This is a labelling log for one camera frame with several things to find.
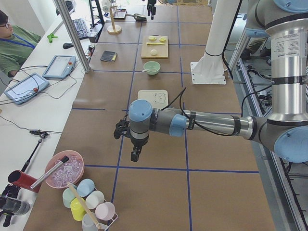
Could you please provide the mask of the person in green shirt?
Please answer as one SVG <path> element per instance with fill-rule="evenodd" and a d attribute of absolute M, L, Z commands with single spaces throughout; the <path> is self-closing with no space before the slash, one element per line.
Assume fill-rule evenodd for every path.
<path fill-rule="evenodd" d="M 8 15 L 1 11 L 0 71 L 8 77 L 14 77 L 40 40 L 40 35 L 12 25 Z"/>

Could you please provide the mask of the blue teach pendant near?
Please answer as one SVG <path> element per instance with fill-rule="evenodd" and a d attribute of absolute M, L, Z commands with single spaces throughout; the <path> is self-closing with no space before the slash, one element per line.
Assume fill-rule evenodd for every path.
<path fill-rule="evenodd" d="M 12 87 L 4 94 L 14 103 L 23 104 L 35 97 L 49 86 L 49 81 L 37 73 L 33 73 Z"/>

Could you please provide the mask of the white bear tray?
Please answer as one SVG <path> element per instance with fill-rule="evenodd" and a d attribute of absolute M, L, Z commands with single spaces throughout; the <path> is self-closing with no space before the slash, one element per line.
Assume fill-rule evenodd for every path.
<path fill-rule="evenodd" d="M 137 99 L 148 101 L 152 108 L 163 109 L 168 105 L 168 92 L 166 90 L 139 90 Z"/>

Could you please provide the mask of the yellow cup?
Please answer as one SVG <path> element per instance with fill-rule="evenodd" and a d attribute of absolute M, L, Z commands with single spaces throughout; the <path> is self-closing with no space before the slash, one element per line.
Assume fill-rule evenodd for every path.
<path fill-rule="evenodd" d="M 74 198 L 70 203 L 70 209 L 73 216 L 73 219 L 76 221 L 82 221 L 83 217 L 86 214 L 85 209 L 80 204 L 79 200 L 77 198 Z"/>

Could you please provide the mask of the pink cup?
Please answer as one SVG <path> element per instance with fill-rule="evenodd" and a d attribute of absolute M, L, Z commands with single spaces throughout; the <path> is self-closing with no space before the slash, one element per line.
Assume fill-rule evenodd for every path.
<path fill-rule="evenodd" d="M 104 202 L 98 205 L 95 209 L 96 217 L 104 221 L 110 220 L 115 213 L 116 213 L 115 206 L 111 202 Z"/>

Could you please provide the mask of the black keyboard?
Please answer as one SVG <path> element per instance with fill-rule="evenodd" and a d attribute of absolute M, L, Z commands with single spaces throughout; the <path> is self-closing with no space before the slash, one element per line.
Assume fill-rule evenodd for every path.
<path fill-rule="evenodd" d="M 85 20 L 83 18 L 78 18 L 72 20 L 72 22 L 77 32 L 78 38 L 80 40 L 87 39 L 90 35 L 90 29 L 88 28 Z"/>

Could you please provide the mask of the red cylinder bottle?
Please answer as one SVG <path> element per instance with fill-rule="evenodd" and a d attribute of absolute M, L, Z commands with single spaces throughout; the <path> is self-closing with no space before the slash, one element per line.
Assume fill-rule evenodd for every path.
<path fill-rule="evenodd" d="M 15 170 L 8 176 L 8 182 L 12 183 L 15 186 L 18 186 L 20 188 L 24 188 L 27 190 L 30 190 L 32 192 L 38 193 L 40 190 L 40 185 L 31 189 L 30 186 L 37 181 L 36 178 L 20 171 Z"/>

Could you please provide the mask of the black computer mouse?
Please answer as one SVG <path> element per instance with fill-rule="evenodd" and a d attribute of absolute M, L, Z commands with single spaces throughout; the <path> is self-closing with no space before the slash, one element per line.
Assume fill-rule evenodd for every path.
<path fill-rule="evenodd" d="M 72 48 L 74 45 L 72 43 L 64 43 L 63 44 L 63 49 L 69 49 L 69 48 Z"/>

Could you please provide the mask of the green ceramic bowl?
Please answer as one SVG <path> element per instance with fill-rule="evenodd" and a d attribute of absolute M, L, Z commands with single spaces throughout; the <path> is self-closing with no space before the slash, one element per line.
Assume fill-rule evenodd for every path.
<path fill-rule="evenodd" d="M 154 72 L 146 72 L 148 75 L 156 75 L 161 69 L 161 65 L 156 61 L 148 61 L 143 65 L 143 69 L 156 69 Z"/>

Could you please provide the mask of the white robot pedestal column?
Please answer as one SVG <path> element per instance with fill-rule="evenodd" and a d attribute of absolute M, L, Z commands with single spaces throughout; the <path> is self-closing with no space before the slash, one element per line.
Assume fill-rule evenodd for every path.
<path fill-rule="evenodd" d="M 241 3 L 240 0 L 217 1 L 205 53 L 198 62 L 191 62 L 193 84 L 226 84 L 223 53 Z"/>

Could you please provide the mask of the blue teach pendant far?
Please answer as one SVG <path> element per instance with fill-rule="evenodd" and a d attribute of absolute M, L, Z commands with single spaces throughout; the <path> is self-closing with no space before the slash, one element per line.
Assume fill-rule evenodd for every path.
<path fill-rule="evenodd" d="M 47 79 L 64 79 L 73 71 L 75 64 L 75 56 L 55 55 L 42 76 Z"/>

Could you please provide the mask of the metal scoop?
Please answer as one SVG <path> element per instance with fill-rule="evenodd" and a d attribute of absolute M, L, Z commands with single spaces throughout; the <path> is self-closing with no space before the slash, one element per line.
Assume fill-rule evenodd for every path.
<path fill-rule="evenodd" d="M 136 22 L 146 22 L 147 17 L 142 14 L 134 13 L 134 14 L 126 14 L 126 16 L 133 17 Z"/>

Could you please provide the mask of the dark sponge cloth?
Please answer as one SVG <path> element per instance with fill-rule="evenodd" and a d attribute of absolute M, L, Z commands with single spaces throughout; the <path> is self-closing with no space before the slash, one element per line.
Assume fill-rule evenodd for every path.
<path fill-rule="evenodd" d="M 114 62 L 117 58 L 117 53 L 114 51 L 104 51 L 100 57 L 102 62 Z"/>

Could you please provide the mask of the wooden mug tree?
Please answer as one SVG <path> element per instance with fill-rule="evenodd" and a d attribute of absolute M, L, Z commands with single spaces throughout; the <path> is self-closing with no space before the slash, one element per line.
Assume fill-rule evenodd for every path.
<path fill-rule="evenodd" d="M 113 8 L 114 8 L 114 6 L 110 7 L 109 14 L 110 14 L 110 17 L 111 17 L 111 25 L 108 26 L 107 32 L 111 35 L 116 35 L 116 34 L 119 34 L 122 31 L 122 28 L 121 28 L 121 26 L 115 24 Z"/>

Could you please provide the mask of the wooden cutting board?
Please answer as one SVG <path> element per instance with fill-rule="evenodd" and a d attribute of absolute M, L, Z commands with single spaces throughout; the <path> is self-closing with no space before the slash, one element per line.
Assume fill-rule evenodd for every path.
<path fill-rule="evenodd" d="M 156 40 L 149 40 L 148 39 L 149 36 L 144 36 L 143 37 L 143 41 L 142 41 L 142 48 L 141 48 L 141 58 L 143 59 L 167 59 L 169 57 L 169 53 L 168 53 L 168 36 L 155 36 Z M 162 42 L 165 43 L 166 45 L 146 45 L 146 42 L 160 42 L 159 38 L 160 37 L 165 37 L 166 41 Z M 155 49 L 158 51 L 158 54 L 155 56 L 152 56 L 150 54 L 150 51 L 152 49 Z"/>

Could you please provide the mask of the metal tube tool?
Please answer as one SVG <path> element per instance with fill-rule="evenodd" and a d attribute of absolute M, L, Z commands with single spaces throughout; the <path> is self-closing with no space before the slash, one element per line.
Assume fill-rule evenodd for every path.
<path fill-rule="evenodd" d="M 43 181 L 45 181 L 53 172 L 60 168 L 64 163 L 69 160 L 68 156 L 64 156 L 59 162 L 57 162 L 51 169 L 49 169 L 45 174 L 38 178 L 31 186 L 30 189 L 34 189 L 39 186 Z"/>

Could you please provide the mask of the blue cup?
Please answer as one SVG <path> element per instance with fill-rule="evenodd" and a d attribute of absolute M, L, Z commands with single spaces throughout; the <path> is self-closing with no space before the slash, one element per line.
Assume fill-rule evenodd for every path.
<path fill-rule="evenodd" d="M 94 181 L 91 179 L 83 179 L 77 187 L 77 193 L 80 197 L 86 197 L 95 190 Z"/>

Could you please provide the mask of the blue teach pendant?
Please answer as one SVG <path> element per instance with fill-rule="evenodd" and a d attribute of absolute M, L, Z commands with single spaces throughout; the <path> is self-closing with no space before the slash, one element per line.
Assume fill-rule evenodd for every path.
<path fill-rule="evenodd" d="M 35 97 L 49 86 L 49 81 L 37 73 L 33 73 L 12 87 L 4 94 L 14 103 L 23 104 Z"/>
<path fill-rule="evenodd" d="M 42 76 L 47 79 L 64 79 L 73 71 L 75 64 L 75 56 L 55 55 Z"/>

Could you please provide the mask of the pink bowl with ice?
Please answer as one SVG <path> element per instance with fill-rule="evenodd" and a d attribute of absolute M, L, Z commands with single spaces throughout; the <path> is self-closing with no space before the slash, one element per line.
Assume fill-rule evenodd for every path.
<path fill-rule="evenodd" d="M 45 182 L 52 188 L 64 189 L 68 183 L 77 183 L 84 174 L 84 160 L 80 153 L 73 150 L 65 150 L 55 154 L 45 168 L 45 172 L 60 162 L 65 156 L 69 158 L 67 162 L 61 165 L 53 172 Z"/>

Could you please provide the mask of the white cup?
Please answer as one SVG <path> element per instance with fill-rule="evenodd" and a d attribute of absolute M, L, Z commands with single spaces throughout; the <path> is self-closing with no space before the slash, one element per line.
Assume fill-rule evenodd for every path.
<path fill-rule="evenodd" d="M 85 204 L 88 209 L 95 209 L 98 205 L 104 202 L 104 194 L 101 191 L 95 190 L 86 198 Z"/>

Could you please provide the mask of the aluminium frame post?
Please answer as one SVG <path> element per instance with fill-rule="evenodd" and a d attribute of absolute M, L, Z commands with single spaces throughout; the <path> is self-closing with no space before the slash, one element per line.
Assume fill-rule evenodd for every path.
<path fill-rule="evenodd" d="M 64 0 L 55 0 L 54 1 L 56 8 L 59 10 L 59 13 L 61 15 L 61 18 L 63 20 L 63 23 L 65 25 L 65 28 L 69 34 L 69 37 L 74 45 L 74 49 L 77 53 L 77 56 L 79 58 L 80 63 L 82 64 L 82 67 L 84 69 L 85 73 L 88 73 L 91 70 L 91 67 L 89 65 L 88 59 L 86 58 L 86 55 L 84 53 L 84 50 L 82 48 L 81 42 L 79 40 L 79 37 L 77 35 L 76 29 L 73 25 L 70 13 L 67 9 L 66 3 Z"/>

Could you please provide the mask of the green clamp tool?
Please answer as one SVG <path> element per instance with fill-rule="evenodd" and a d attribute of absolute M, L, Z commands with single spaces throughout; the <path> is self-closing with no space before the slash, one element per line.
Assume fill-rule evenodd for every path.
<path fill-rule="evenodd" d="M 53 33 L 50 33 L 48 36 L 47 36 L 47 38 L 48 38 L 48 41 L 49 41 L 49 43 L 52 43 L 53 42 L 53 39 L 55 38 L 58 38 L 56 35 L 54 35 Z"/>

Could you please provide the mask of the grey cup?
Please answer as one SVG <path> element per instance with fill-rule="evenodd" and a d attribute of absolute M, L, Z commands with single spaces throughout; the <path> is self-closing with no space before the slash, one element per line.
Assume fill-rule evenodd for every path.
<path fill-rule="evenodd" d="M 83 231 L 98 231 L 96 225 L 88 214 L 85 214 L 82 219 L 82 230 Z"/>

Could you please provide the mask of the mint green cup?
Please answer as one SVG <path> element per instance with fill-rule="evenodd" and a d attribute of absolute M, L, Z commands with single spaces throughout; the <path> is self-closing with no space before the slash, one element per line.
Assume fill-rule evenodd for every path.
<path fill-rule="evenodd" d="M 75 199 L 74 193 L 70 188 L 66 188 L 62 194 L 63 204 L 66 208 L 70 208 L 71 202 Z"/>

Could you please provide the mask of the black selfie stick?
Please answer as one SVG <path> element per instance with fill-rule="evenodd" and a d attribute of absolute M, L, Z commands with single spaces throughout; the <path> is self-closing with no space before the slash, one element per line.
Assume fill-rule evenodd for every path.
<path fill-rule="evenodd" d="M 38 130 L 38 129 L 30 130 L 29 133 L 32 134 L 32 135 L 38 135 L 39 136 L 39 140 L 38 140 L 34 150 L 32 151 L 31 155 L 29 156 L 29 158 L 26 160 L 25 164 L 23 165 L 23 167 L 21 169 L 22 172 L 26 171 L 26 169 L 28 168 L 28 166 L 29 166 L 29 164 L 31 162 L 32 157 L 34 156 L 34 154 L 35 154 L 35 152 L 37 150 L 37 148 L 43 142 L 43 140 L 49 136 L 49 133 L 47 131 Z"/>

